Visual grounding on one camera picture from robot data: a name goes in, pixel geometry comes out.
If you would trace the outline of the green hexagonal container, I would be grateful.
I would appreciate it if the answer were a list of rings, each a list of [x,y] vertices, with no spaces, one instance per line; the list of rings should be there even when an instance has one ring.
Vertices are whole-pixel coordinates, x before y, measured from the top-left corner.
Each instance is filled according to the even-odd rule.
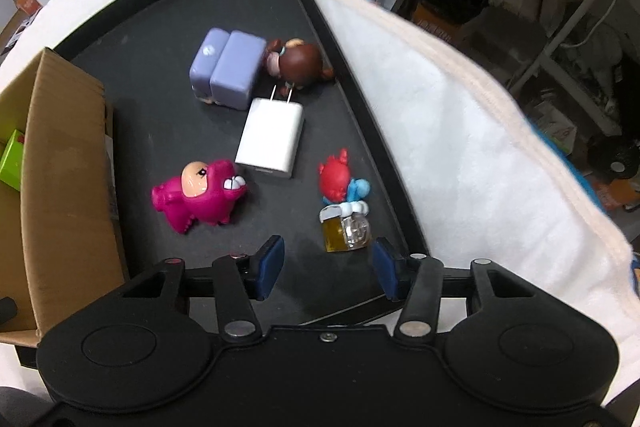
[[[15,129],[6,142],[0,161],[0,180],[17,192],[21,191],[24,142],[24,133]]]

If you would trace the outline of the purple block toy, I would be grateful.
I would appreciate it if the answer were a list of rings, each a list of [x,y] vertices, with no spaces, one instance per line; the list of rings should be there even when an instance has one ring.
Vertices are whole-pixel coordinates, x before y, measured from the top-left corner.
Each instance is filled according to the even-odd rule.
[[[247,110],[267,41],[247,32],[209,29],[189,69],[195,98]]]

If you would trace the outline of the brown monkey figurine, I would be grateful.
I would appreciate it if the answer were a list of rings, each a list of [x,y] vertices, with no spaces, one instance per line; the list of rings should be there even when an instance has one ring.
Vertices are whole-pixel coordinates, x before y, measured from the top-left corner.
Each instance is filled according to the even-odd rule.
[[[333,69],[324,62],[321,49],[299,38],[288,41],[276,39],[268,43],[264,66],[268,74],[277,80],[282,96],[334,77]]]

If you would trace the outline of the white wall charger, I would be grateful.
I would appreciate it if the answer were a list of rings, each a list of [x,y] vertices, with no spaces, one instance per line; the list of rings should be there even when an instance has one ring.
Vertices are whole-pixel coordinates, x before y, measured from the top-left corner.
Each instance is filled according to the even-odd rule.
[[[247,113],[235,162],[290,179],[304,125],[302,104],[254,98]]]

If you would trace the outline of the black shallow tray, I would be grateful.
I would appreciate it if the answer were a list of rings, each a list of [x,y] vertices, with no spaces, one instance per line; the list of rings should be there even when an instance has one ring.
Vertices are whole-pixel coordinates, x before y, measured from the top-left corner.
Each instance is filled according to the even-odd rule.
[[[305,120],[291,178],[247,173],[248,193],[230,225],[198,225],[182,235],[152,207],[152,187],[192,160],[232,158],[245,121],[192,93],[188,69],[213,27],[318,43],[335,77],[298,96]],[[426,244],[372,105],[316,0],[114,0],[55,49],[99,79],[114,107],[116,195],[131,274],[175,256],[190,268],[207,267],[280,235],[284,265],[256,308],[262,324],[362,324],[397,309],[367,251],[329,254],[323,247],[318,167],[340,150],[352,173],[372,185],[373,235],[407,253],[422,253]]]

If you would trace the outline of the yellow clear small figurine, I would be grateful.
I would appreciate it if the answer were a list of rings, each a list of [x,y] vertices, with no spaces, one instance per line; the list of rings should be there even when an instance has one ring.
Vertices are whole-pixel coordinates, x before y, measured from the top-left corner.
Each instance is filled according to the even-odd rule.
[[[324,248],[329,254],[358,251],[371,240],[369,205],[364,200],[327,205],[319,212]]]

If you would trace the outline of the red blue small figurine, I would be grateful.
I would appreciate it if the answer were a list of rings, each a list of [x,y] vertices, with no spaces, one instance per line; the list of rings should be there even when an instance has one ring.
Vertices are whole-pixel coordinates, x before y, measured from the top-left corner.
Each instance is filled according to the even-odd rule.
[[[367,198],[371,184],[366,179],[352,176],[348,165],[348,150],[342,148],[337,155],[331,155],[318,168],[319,190],[326,205],[342,202],[358,202]]]

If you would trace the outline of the brown cardboard box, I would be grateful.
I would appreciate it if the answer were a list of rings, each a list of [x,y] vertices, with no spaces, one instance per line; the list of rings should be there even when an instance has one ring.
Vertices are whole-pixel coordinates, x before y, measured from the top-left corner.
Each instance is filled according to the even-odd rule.
[[[103,84],[50,49],[1,93],[1,139],[24,132],[22,184],[1,187],[2,343],[36,347],[124,283],[108,188]]]

